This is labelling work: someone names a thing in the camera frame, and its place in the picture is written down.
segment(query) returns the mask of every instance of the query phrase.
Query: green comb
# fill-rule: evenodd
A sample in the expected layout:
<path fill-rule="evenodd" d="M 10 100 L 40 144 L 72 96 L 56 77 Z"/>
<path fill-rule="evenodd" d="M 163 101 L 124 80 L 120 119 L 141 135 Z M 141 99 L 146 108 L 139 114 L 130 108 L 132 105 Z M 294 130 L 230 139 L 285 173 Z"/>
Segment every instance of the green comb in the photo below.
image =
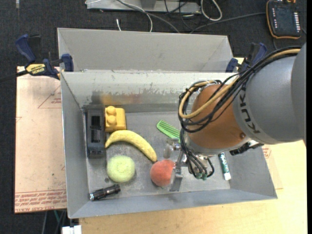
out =
<path fill-rule="evenodd" d="M 166 136 L 170 138 L 177 138 L 179 139 L 179 142 L 180 142 L 180 131 L 174 126 L 170 125 L 164 120 L 161 120 L 160 122 L 157 123 L 156 127 Z"/>

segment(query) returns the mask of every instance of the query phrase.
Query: red peach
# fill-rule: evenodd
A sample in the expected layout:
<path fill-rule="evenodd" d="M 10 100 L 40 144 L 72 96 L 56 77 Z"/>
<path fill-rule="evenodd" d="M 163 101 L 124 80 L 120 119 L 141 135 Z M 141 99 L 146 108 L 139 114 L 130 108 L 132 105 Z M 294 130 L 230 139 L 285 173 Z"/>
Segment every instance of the red peach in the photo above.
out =
<path fill-rule="evenodd" d="M 157 161 L 152 165 L 150 170 L 150 177 L 152 182 L 157 186 L 166 186 L 170 184 L 171 173 L 175 163 L 172 160 L 164 159 Z"/>

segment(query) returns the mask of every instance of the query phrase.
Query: marker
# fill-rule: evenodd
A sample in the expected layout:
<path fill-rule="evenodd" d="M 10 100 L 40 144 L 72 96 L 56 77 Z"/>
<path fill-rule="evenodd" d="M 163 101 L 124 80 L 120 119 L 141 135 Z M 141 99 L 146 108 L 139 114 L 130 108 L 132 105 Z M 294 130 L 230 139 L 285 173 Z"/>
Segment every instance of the marker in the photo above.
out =
<path fill-rule="evenodd" d="M 220 153 L 219 154 L 219 159 L 221 161 L 221 167 L 222 167 L 222 172 L 223 172 L 223 175 L 224 175 L 224 179 L 225 180 L 230 180 L 231 179 L 231 174 L 230 174 L 228 163 L 227 163 L 226 158 L 225 158 L 225 154 L 224 153 Z"/>

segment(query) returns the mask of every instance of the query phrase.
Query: yellow toy block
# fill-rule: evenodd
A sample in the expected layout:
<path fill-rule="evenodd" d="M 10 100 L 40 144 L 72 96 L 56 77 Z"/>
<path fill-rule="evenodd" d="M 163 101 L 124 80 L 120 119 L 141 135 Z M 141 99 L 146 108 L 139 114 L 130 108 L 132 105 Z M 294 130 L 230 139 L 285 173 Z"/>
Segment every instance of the yellow toy block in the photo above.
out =
<path fill-rule="evenodd" d="M 109 106 L 105 108 L 105 131 L 126 130 L 126 113 L 123 108 Z"/>

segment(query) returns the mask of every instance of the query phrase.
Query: floor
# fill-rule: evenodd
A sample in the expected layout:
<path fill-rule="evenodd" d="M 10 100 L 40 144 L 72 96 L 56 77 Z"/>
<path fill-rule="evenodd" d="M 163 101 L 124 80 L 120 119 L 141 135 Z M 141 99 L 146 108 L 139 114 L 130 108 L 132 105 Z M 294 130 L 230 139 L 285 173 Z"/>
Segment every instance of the floor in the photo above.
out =
<path fill-rule="evenodd" d="M 307 0 L 296 0 L 300 14 L 300 23 L 305 33 L 298 40 L 273 38 L 267 27 L 264 15 L 268 0 L 217 0 L 223 12 L 224 22 L 207 25 L 194 34 L 227 35 L 234 56 L 247 55 L 252 42 L 263 43 L 268 51 L 286 46 L 302 46 L 306 42 Z M 148 31 L 149 20 L 146 15 L 131 12 L 89 11 L 85 0 L 0 0 L 0 60 L 1 78 L 13 75 L 15 67 L 25 65 L 26 59 L 15 48 L 15 40 L 28 33 L 40 34 L 42 55 L 50 52 L 52 59 L 58 58 L 57 28 L 88 28 L 118 30 L 116 19 L 121 21 L 120 27 L 127 31 Z M 207 13 L 216 15 L 215 8 L 207 4 Z M 257 15 L 233 19 L 243 15 Z M 196 19 L 169 17 L 155 13 L 173 24 L 179 32 L 189 33 L 188 28 L 195 27 Z M 200 25 L 209 23 L 203 20 Z M 173 32 L 172 27 L 163 21 L 153 18 L 154 32 Z M 58 233 L 58 222 L 55 212 L 35 214 L 14 214 L 14 170 L 15 170 L 15 113 L 16 113 L 16 81 L 11 79 L 0 83 L 0 233 Z"/>

